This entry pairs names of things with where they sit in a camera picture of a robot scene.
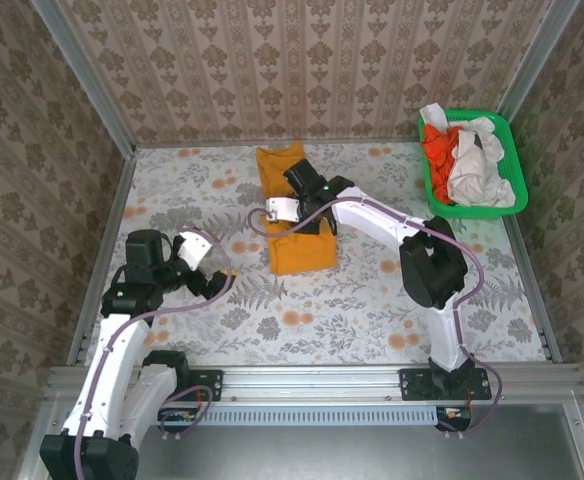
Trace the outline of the yellow printed t-shirt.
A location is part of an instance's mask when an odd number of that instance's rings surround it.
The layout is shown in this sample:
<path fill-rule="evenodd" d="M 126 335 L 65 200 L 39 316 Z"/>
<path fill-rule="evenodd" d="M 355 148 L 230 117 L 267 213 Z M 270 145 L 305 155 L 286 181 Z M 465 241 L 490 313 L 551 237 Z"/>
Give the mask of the yellow printed t-shirt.
<path fill-rule="evenodd" d="M 257 149 L 256 162 L 266 200 L 292 196 L 293 189 L 283 174 L 304 158 L 305 152 L 300 141 L 278 150 Z M 269 238 L 268 249 L 271 272 L 279 276 L 338 266 L 336 237 L 326 221 L 321 223 L 319 234 L 291 233 L 280 238 Z"/>

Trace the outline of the floral patterned table cover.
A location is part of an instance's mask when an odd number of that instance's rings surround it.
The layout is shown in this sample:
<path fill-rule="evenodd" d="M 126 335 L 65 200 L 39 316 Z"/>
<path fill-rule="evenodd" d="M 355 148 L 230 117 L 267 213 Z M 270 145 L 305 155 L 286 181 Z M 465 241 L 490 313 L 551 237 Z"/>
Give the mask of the floral patterned table cover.
<path fill-rule="evenodd" d="M 305 144 L 327 179 L 342 175 L 374 199 L 431 218 L 418 143 Z M 156 318 L 138 359 L 183 351 L 191 365 L 427 363 L 424 310 L 405 293 L 398 254 L 358 230 L 338 227 L 334 269 L 275 276 L 267 239 L 246 214 L 264 205 L 256 147 L 141 149 L 118 229 L 105 290 L 125 262 L 128 234 L 152 228 L 170 240 L 196 226 L 220 240 L 237 270 L 213 305 Z M 501 220 L 449 220 L 479 258 L 485 283 L 462 305 L 466 348 L 480 360 L 545 361 L 546 355 Z"/>

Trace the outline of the orange crumpled garment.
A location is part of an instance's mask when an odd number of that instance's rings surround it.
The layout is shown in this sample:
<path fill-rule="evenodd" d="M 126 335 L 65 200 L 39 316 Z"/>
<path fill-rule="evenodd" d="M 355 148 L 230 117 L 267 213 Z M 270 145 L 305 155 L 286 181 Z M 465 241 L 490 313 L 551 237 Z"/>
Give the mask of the orange crumpled garment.
<path fill-rule="evenodd" d="M 448 192 L 448 180 L 455 163 L 453 149 L 458 146 L 461 126 L 439 130 L 433 125 L 425 124 L 424 138 L 421 145 L 430 171 L 431 190 L 434 198 L 444 204 L 452 205 Z"/>

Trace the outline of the white crumpled cloth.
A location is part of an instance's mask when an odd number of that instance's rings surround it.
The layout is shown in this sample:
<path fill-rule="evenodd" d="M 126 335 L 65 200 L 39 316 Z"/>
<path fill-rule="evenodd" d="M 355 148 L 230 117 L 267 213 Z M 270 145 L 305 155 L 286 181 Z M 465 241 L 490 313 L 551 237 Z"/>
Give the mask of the white crumpled cloth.
<path fill-rule="evenodd" d="M 425 125 L 430 125 L 441 132 L 449 128 L 446 112 L 439 103 L 432 103 L 419 110 L 421 119 Z"/>

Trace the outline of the white t-shirt with dark print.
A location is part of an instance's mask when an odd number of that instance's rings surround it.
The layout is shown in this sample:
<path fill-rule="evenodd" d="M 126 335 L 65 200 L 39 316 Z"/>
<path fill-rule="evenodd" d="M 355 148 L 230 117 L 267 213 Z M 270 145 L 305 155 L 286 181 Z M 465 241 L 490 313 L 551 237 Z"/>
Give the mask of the white t-shirt with dark print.
<path fill-rule="evenodd" d="M 448 197 L 464 207 L 509 208 L 515 194 L 509 180 L 498 171 L 505 150 L 487 117 L 453 122 L 460 126 L 458 143 L 452 149 L 454 163 L 447 180 Z"/>

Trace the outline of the green plastic basket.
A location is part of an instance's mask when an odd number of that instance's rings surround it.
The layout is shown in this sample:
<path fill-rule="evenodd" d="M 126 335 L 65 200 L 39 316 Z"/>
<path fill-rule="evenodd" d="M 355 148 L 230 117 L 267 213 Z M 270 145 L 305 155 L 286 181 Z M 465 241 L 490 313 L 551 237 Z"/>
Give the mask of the green plastic basket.
<path fill-rule="evenodd" d="M 510 181 L 516 200 L 514 206 L 509 208 L 464 207 L 455 203 L 452 205 L 444 205 L 438 202 L 434 198 L 431 190 L 429 166 L 425 157 L 424 149 L 422 147 L 425 192 L 431 212 L 435 215 L 440 215 L 447 219 L 473 220 L 493 220 L 521 212 L 527 206 L 528 192 L 517 150 L 514 144 L 513 135 L 507 121 L 503 117 L 492 112 L 450 109 L 444 110 L 446 112 L 449 127 L 454 127 L 451 126 L 451 123 L 453 122 L 470 121 L 479 117 L 487 117 L 494 123 L 495 135 L 501 141 L 501 144 L 505 150 L 504 159 L 498 163 L 498 171 L 503 178 Z M 418 131 L 421 142 L 424 138 L 424 125 L 425 124 L 423 123 L 423 120 L 420 119 L 418 124 Z"/>

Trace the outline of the aluminium frame rail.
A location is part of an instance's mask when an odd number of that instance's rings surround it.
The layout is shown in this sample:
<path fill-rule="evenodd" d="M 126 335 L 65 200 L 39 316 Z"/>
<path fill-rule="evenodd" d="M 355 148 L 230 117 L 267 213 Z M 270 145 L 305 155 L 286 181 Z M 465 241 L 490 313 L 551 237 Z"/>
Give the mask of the aluminium frame rail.
<path fill-rule="evenodd" d="M 403 398 L 403 370 L 416 364 L 343 366 L 221 366 L 222 405 L 382 405 Z M 584 401 L 579 368 L 549 362 L 496 363 L 502 405 Z"/>

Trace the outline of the grey metal base plate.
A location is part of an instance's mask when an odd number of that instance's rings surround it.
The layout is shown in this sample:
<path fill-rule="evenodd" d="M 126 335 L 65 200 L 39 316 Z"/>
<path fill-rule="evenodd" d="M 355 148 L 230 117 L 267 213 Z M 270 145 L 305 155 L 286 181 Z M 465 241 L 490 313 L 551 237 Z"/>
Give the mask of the grey metal base plate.
<path fill-rule="evenodd" d="M 425 426 L 151 430 L 136 480 L 584 480 L 584 411 L 503 406 L 463 438 Z"/>

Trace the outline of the aluminium frame post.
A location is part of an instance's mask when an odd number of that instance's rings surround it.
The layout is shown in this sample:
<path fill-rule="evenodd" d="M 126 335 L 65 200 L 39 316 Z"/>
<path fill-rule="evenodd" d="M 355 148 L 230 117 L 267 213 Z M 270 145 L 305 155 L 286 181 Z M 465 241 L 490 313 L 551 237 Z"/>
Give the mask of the aluminium frame post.
<path fill-rule="evenodd" d="M 135 150 L 132 134 L 101 80 L 96 66 L 90 60 L 78 35 L 71 26 L 69 17 L 64 13 L 60 1 L 32 0 L 32 3 L 118 150 L 125 159 L 132 158 Z"/>
<path fill-rule="evenodd" d="M 511 123 L 530 93 L 581 0 L 552 0 L 521 63 L 508 86 L 497 113 Z"/>

